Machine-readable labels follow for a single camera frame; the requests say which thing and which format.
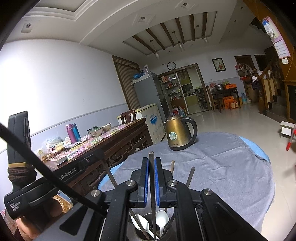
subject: brown rope wrap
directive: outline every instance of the brown rope wrap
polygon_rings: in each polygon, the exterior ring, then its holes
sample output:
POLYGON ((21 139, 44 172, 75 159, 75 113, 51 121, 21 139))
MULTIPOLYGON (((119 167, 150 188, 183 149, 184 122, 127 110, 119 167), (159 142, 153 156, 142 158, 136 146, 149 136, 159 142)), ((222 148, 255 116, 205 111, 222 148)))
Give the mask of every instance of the brown rope wrap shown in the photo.
POLYGON ((33 166, 29 167, 9 167, 8 179, 15 185, 23 188, 36 180, 37 172, 33 166))

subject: wooden chair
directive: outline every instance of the wooden chair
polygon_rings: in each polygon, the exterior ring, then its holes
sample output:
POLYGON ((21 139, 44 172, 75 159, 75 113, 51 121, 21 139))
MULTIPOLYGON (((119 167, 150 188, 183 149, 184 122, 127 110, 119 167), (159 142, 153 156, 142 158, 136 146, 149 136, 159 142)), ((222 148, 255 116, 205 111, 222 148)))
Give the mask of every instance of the wooden chair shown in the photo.
POLYGON ((215 107, 217 106, 219 108, 219 105, 221 105, 222 109, 225 109, 223 99, 218 98, 217 100, 214 100, 212 92, 211 92, 210 87, 208 85, 206 86, 206 89, 207 89, 207 92, 208 92, 208 94, 210 96, 210 100, 211 100, 211 103, 212 103, 212 110, 215 111, 215 107))
POLYGON ((133 120, 134 121, 137 119, 135 110, 129 110, 129 111, 124 112, 124 113, 122 113, 120 115, 121 116, 121 122, 123 124, 131 122, 131 115, 133 115, 133 120))

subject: gray cloth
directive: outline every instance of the gray cloth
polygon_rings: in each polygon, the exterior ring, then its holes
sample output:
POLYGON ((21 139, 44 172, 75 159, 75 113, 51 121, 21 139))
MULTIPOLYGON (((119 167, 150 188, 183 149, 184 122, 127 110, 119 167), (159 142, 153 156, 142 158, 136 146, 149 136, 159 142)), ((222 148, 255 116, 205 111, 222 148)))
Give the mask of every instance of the gray cloth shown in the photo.
MULTIPOLYGON (((153 151, 162 167, 170 170, 175 161, 173 177, 186 183, 191 167, 195 167, 189 188, 201 191, 211 188, 257 231, 261 232, 264 216, 273 200, 275 186, 271 165, 259 159, 238 135, 207 132, 197 135, 196 142, 182 151, 172 151, 161 142, 130 155, 114 174, 117 183, 129 180, 134 170, 141 168, 142 158, 153 151)), ((102 191, 113 189, 108 180, 102 191)), ((145 209, 134 209, 144 215, 151 212, 150 193, 145 209)), ((171 217, 173 208, 168 209, 171 217)), ((134 227, 129 224, 128 237, 135 240, 134 227)))

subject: orange box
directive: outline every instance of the orange box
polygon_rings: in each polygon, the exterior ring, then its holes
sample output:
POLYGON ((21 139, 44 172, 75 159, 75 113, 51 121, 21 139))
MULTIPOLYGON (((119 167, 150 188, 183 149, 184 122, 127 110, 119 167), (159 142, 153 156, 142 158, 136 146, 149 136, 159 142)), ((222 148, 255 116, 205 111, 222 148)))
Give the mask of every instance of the orange box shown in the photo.
POLYGON ((236 84, 228 84, 228 85, 225 85, 225 89, 231 89, 231 88, 236 88, 236 84))
POLYGON ((229 109, 229 103, 233 102, 233 96, 223 97, 225 109, 229 109))

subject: gold kettle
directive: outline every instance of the gold kettle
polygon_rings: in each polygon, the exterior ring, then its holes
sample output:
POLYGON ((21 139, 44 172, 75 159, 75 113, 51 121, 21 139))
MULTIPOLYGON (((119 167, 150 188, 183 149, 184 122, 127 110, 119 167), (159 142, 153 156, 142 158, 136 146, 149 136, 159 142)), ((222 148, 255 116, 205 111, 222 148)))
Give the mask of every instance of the gold kettle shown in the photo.
POLYGON ((168 137, 168 145, 171 150, 184 150, 191 146, 197 136, 197 124, 190 117, 181 117, 178 114, 172 113, 166 121, 166 133, 168 137), (193 137, 187 122, 193 126, 193 137))

